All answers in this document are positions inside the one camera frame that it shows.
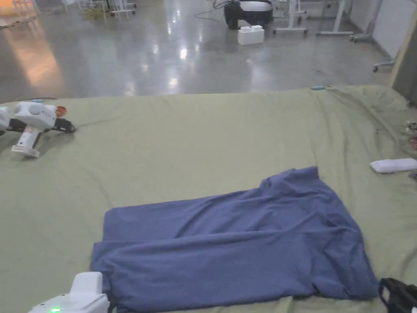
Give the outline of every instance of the metal stand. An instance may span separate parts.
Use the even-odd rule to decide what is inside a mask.
[[[126,0],[113,0],[114,9],[113,11],[110,11],[110,13],[116,14],[116,16],[120,19],[120,13],[125,12],[127,19],[129,19],[129,12],[132,12],[133,15],[135,15],[136,12],[135,10],[128,10],[127,5],[128,3],[126,3]]]
[[[296,15],[296,6],[297,0],[290,0],[289,1],[289,21],[288,27],[286,28],[276,28],[272,31],[273,34],[276,34],[277,31],[301,31],[304,34],[307,34],[308,29],[305,27],[294,27],[295,23],[295,15]]]
[[[337,11],[336,20],[334,22],[334,27],[332,31],[319,31],[317,35],[353,35],[353,32],[341,32],[339,31],[340,23],[342,22],[344,8],[346,6],[346,0],[339,0],[339,9]],[[326,14],[327,0],[324,2],[322,17]]]
[[[389,62],[381,62],[374,64],[374,73],[376,73],[379,70],[380,66],[394,66],[395,60],[389,61]]]
[[[365,33],[363,34],[355,34],[350,36],[350,41],[357,43],[358,41],[368,41],[372,40],[372,34],[374,33],[375,23],[378,18],[379,10],[381,9],[382,0],[378,0],[377,6],[375,7],[374,15],[372,16],[372,20],[369,23],[368,27],[366,28]]]

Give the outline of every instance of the white plastic block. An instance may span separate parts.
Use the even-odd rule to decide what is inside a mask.
[[[264,42],[265,30],[260,25],[241,27],[237,35],[237,41],[241,45]]]

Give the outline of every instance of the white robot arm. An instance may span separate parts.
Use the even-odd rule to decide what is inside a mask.
[[[0,135],[6,131],[21,132],[22,136],[18,144],[12,147],[12,151],[26,157],[37,158],[39,151],[34,148],[42,133],[49,130],[66,133],[75,131],[71,122],[60,118],[65,112],[64,107],[36,102],[19,102],[14,112],[15,119],[11,119],[8,108],[0,107]]]
[[[32,308],[29,313],[107,313],[110,302],[103,292],[100,272],[83,272],[74,278],[70,293]]]

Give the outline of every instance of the bed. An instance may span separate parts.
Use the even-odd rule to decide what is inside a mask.
[[[388,87],[63,99],[74,134],[45,134],[39,159],[0,137],[4,312],[71,287],[88,270],[112,207],[254,188],[289,168],[319,167],[362,229],[378,278],[417,283],[417,189],[407,173],[369,163],[416,156],[405,131],[417,110]],[[382,304],[324,298],[196,312],[382,312]]]

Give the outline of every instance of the polished floor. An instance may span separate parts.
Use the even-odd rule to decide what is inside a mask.
[[[72,5],[2,29],[0,102],[387,83],[389,71],[372,72],[384,60],[373,44],[317,37],[319,22],[306,20],[305,38],[269,29],[263,44],[240,46],[224,19],[194,17],[210,8],[206,0],[138,0],[135,16],[104,24]],[[222,10],[208,16],[221,19]]]

